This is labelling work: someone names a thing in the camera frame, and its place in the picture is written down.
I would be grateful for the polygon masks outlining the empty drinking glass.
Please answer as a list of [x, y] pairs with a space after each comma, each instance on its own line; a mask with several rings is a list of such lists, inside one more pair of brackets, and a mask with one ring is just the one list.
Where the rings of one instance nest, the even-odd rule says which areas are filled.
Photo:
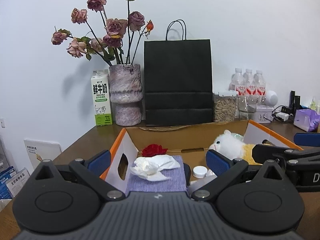
[[257, 111], [258, 97], [256, 95], [241, 95], [238, 97], [239, 120], [253, 120]]

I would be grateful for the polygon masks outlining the black power strip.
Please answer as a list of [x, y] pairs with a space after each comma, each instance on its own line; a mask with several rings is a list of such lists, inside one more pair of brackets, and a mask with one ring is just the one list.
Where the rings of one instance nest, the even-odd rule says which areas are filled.
[[[278, 112], [283, 112], [283, 113], [287, 113], [289, 115], [289, 119], [286, 122], [282, 122], [279, 121], [275, 116], [276, 113]], [[279, 105], [277, 107], [274, 108], [273, 112], [272, 112], [272, 116], [273, 116], [273, 121], [277, 121], [277, 122], [281, 122], [281, 123], [290, 123], [292, 124], [294, 122], [294, 118], [295, 116], [292, 114], [292, 109], [283, 105]]]

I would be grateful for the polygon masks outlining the white round speaker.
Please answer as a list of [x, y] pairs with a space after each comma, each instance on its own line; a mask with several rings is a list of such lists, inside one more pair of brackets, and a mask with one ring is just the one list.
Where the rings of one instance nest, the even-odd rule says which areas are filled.
[[278, 103], [278, 96], [275, 91], [268, 90], [265, 94], [264, 104], [269, 107], [274, 107]]

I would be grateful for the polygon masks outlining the purple knitted cloth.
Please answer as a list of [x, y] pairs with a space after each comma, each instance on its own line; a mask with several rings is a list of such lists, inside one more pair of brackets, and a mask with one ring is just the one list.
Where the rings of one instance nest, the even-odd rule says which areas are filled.
[[187, 190], [184, 165], [179, 155], [138, 157], [130, 167], [126, 194], [135, 192], [183, 192]]

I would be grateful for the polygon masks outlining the orange pumpkin cardboard box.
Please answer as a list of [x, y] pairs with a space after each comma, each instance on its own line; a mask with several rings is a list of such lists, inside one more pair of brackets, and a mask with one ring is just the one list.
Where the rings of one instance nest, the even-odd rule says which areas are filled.
[[130, 172], [118, 171], [121, 158], [127, 159], [131, 166], [142, 150], [151, 144], [166, 148], [168, 155], [180, 155], [190, 168], [205, 166], [205, 155], [214, 139], [229, 130], [244, 136], [247, 144], [258, 144], [268, 140], [276, 146], [302, 148], [278, 133], [252, 120], [225, 123], [207, 123], [174, 127], [128, 127], [122, 128], [114, 141], [111, 152], [111, 164], [100, 178], [118, 190], [125, 192]]

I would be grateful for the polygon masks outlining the left water bottle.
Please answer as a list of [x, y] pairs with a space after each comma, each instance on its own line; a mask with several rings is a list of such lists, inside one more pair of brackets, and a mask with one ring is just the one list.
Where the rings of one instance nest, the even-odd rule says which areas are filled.
[[235, 68], [235, 74], [232, 75], [229, 90], [236, 91], [238, 95], [245, 95], [246, 92], [246, 80], [242, 75], [241, 68]]

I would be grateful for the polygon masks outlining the green white milk carton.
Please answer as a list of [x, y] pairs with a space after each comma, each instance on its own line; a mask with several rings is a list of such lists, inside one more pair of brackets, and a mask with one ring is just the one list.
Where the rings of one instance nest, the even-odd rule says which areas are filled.
[[112, 112], [108, 85], [108, 70], [94, 70], [91, 78], [95, 124], [111, 125]]

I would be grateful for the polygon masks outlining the white charger plug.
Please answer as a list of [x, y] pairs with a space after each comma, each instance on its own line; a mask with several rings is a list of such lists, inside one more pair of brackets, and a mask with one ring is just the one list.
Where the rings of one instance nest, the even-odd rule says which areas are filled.
[[279, 121], [286, 122], [289, 119], [289, 115], [287, 113], [278, 112], [275, 116]]

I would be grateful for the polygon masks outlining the white plastic bottle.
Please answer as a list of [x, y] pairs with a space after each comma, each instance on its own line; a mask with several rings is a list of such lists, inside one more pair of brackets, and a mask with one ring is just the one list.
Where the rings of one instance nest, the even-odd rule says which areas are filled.
[[191, 181], [190, 185], [188, 187], [189, 196], [191, 196], [193, 194], [193, 192], [199, 190], [201, 187], [208, 184], [209, 182], [211, 182], [215, 178], [217, 178], [217, 175], [212, 170], [209, 170], [206, 173], [206, 175], [204, 176], [204, 178], [200, 178], [198, 180]]

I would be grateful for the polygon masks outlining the right water bottle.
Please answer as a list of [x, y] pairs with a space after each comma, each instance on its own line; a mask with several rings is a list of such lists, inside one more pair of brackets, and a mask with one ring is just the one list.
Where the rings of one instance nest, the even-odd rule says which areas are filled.
[[256, 71], [256, 74], [254, 75], [254, 82], [256, 85], [256, 94], [264, 96], [266, 92], [266, 81], [261, 70]]

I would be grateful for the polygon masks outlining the white screw cap lid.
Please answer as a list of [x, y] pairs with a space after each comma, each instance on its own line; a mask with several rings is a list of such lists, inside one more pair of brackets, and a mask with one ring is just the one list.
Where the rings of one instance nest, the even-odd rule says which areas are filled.
[[192, 170], [192, 174], [195, 178], [201, 179], [206, 176], [208, 169], [205, 166], [195, 166]]

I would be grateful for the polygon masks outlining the red artificial rose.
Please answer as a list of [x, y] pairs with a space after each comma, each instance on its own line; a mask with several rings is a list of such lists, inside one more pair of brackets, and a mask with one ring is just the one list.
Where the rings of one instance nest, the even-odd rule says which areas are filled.
[[153, 157], [156, 155], [164, 155], [167, 153], [167, 148], [163, 148], [162, 145], [158, 145], [158, 144], [151, 144], [146, 146], [143, 150], [142, 150], [142, 156], [143, 157]]

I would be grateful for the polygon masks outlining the purple textured vase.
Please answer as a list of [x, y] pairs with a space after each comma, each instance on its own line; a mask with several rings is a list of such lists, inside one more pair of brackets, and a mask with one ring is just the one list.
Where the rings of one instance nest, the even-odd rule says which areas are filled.
[[115, 122], [135, 126], [142, 120], [143, 86], [139, 64], [117, 64], [109, 68], [110, 100]]

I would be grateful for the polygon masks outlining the water bottle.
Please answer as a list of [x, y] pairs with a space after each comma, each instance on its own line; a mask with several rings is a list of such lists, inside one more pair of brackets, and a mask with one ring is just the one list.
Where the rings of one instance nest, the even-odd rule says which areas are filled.
[[245, 95], [246, 92], [246, 80], [242, 75], [241, 68], [235, 68], [235, 74], [232, 75], [229, 90], [236, 91], [238, 95]]
[[256, 94], [264, 96], [266, 92], [266, 81], [261, 70], [256, 71], [256, 74], [254, 75], [254, 82], [256, 85]]
[[246, 69], [245, 73], [243, 74], [243, 77], [246, 82], [246, 95], [255, 95], [256, 94], [256, 84], [254, 81], [254, 75], [252, 73], [251, 69]]

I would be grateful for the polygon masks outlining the white tissue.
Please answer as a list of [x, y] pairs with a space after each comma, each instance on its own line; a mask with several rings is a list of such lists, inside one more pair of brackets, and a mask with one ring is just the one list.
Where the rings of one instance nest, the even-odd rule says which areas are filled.
[[130, 171], [133, 175], [141, 179], [151, 182], [167, 181], [170, 177], [166, 177], [161, 173], [163, 170], [174, 170], [180, 168], [181, 165], [170, 155], [156, 155], [153, 157], [138, 157]]

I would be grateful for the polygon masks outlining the clear container of pellets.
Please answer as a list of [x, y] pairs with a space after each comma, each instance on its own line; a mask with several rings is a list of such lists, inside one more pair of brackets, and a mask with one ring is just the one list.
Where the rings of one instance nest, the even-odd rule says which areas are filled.
[[213, 93], [213, 120], [214, 122], [232, 122], [235, 119], [238, 94], [228, 90]]

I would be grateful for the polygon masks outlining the dried pink rose bouquet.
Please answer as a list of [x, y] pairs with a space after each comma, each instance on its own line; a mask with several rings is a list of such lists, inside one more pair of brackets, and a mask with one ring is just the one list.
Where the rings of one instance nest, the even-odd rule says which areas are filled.
[[[85, 24], [89, 34], [76, 37], [67, 29], [55, 29], [51, 43], [54, 46], [69, 41], [67, 53], [77, 59], [86, 57], [89, 61], [92, 55], [98, 55], [109, 66], [116, 64], [132, 65], [136, 57], [141, 38], [148, 37], [154, 29], [153, 22], [147, 21], [138, 11], [130, 10], [130, 3], [135, 0], [125, 0], [127, 17], [125, 19], [109, 18], [105, 6], [107, 0], [87, 0], [86, 9], [74, 8], [71, 12], [71, 22]], [[88, 22], [88, 11], [99, 13], [106, 31], [103, 37], [98, 37]]]

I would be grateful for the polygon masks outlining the black paper shopping bag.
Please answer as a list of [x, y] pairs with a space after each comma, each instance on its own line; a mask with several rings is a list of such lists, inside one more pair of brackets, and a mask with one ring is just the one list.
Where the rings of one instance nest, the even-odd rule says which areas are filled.
[[144, 44], [145, 123], [181, 126], [213, 120], [210, 40], [187, 39], [184, 20], [181, 40]]

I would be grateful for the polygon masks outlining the iridescent plastic wrap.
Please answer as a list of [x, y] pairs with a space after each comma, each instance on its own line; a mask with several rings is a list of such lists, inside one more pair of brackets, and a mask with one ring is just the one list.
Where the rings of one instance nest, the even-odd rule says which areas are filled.
[[240, 141], [244, 141], [244, 137], [238, 133], [232, 133], [232, 136]]

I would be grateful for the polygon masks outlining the middle water bottle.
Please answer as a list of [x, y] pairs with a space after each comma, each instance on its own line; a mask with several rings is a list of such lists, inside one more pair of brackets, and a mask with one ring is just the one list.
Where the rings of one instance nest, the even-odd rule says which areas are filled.
[[245, 73], [243, 74], [243, 77], [246, 82], [246, 95], [255, 95], [256, 94], [256, 84], [254, 81], [254, 75], [252, 73], [251, 69], [246, 69]]

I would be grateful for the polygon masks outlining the white yellow plush toy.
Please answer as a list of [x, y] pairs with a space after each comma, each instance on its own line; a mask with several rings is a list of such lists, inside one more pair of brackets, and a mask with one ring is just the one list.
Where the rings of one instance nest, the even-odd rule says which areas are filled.
[[224, 132], [216, 137], [214, 142], [209, 146], [209, 150], [215, 150], [224, 157], [233, 160], [241, 158], [250, 165], [259, 165], [252, 155], [255, 144], [246, 144], [232, 136], [232, 132], [224, 130]]

